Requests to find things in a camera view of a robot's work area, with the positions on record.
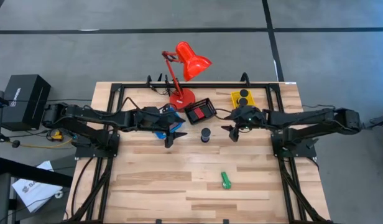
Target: gray floor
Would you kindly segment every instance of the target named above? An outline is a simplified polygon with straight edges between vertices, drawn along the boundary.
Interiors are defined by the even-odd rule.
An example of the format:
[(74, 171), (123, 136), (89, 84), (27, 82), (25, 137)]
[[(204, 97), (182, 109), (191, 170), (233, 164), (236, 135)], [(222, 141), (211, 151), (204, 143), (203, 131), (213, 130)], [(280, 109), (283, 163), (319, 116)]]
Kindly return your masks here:
[[(383, 27), (383, 1), (269, 0), (279, 27)], [(0, 30), (265, 27), (261, 1), (5, 0)], [(306, 105), (359, 111), (364, 121), (383, 114), (383, 32), (276, 33), (285, 81), (297, 82)], [(97, 81), (141, 81), (167, 73), (160, 52), (186, 40), (213, 66), (196, 80), (276, 81), (268, 35), (89, 34), (0, 35), (0, 89), (13, 74), (38, 73), (50, 99), (91, 98)], [(175, 66), (175, 72), (181, 68)], [(24, 142), (45, 143), (24, 138)], [(383, 128), (334, 134), (317, 146), (331, 218), (383, 223)], [(0, 156), (36, 164), (73, 150), (13, 149)], [(57, 222), (62, 211), (24, 223)]]

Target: white paper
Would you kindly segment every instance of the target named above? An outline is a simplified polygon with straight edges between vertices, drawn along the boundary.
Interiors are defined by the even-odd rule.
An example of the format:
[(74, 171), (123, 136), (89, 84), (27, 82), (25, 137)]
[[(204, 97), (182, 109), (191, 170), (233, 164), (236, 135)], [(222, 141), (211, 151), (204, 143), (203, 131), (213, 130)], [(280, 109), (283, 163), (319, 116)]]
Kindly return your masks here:
[[(37, 167), (40, 169), (53, 171), (50, 161), (45, 161)], [(18, 181), (14, 182), (12, 184), (12, 187), (15, 189), (16, 193), (18, 194), (18, 196), (20, 196), (24, 205), (27, 206), (30, 212), (37, 211), (52, 196), (54, 196), (55, 193), (57, 193), (63, 188), (61, 186), (41, 184), (33, 180), (25, 179), (19, 179)]]

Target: wooden tabletop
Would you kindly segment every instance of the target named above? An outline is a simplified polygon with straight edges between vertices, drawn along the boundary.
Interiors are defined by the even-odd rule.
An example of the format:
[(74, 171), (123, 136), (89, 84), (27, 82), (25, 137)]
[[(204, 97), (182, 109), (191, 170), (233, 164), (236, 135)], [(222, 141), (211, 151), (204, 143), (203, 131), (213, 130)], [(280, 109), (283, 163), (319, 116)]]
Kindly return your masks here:
[[(111, 84), (96, 84), (91, 104), (94, 109), (106, 111)], [(297, 85), (279, 84), (285, 111), (303, 111)], [(239, 91), (231, 88), (192, 90), (197, 101), (208, 97), (215, 108), (227, 110), (233, 108), (230, 93)], [(263, 89), (249, 90), (257, 107), (268, 108)], [(148, 88), (126, 89), (125, 96), (131, 97), (140, 107), (162, 106), (169, 101), (168, 96)], [(126, 103), (123, 110), (132, 108), (130, 103)], [(218, 112), (218, 116), (227, 115), (226, 112)], [(180, 116), (187, 120), (184, 114), (180, 113)], [(157, 139), (153, 133), (121, 133), (104, 222), (154, 223), (159, 218), (164, 223), (221, 223), (223, 219), (229, 219), (231, 223), (288, 223), (279, 165), (272, 155), (270, 132), (254, 129), (240, 134), (238, 142), (232, 142), (228, 132), (221, 129), (222, 125), (229, 124), (232, 122), (215, 117), (196, 125), (187, 121), (178, 131), (188, 134), (176, 139), (170, 149), (164, 148), (164, 141)], [(98, 129), (102, 127), (99, 124), (90, 125)], [(211, 129), (208, 143), (200, 140), (203, 128)], [(81, 159), (77, 163), (70, 195), (87, 160)], [(295, 162), (302, 192), (317, 212), (329, 219), (317, 167), (305, 158), (296, 158)], [(95, 164), (96, 159), (81, 178), (75, 208), (84, 202), (91, 190)], [(231, 190), (222, 188), (222, 171), (226, 171), (232, 182)], [(298, 218), (293, 194), (292, 198), (295, 218)], [(95, 218), (99, 203), (100, 194), (95, 203)], [(67, 203), (69, 214), (70, 204), (71, 197)]]

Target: black case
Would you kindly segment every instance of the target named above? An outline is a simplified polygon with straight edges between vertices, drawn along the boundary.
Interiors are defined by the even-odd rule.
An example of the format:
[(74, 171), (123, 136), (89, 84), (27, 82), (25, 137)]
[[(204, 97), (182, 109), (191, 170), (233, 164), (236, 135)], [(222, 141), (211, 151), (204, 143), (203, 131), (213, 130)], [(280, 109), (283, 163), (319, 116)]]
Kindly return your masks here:
[(10, 131), (39, 129), (50, 85), (39, 75), (12, 75), (5, 89), (2, 127)]

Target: green marker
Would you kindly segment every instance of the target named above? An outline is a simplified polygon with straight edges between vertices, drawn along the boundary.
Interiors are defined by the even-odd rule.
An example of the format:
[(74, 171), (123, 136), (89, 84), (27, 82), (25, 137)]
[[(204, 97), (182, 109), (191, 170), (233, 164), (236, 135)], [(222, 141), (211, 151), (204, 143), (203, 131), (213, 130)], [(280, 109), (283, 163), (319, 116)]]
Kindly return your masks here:
[(221, 175), (222, 175), (222, 179), (223, 179), (223, 183), (222, 183), (223, 189), (230, 189), (231, 188), (231, 182), (228, 178), (228, 175), (226, 174), (226, 172), (222, 172)]

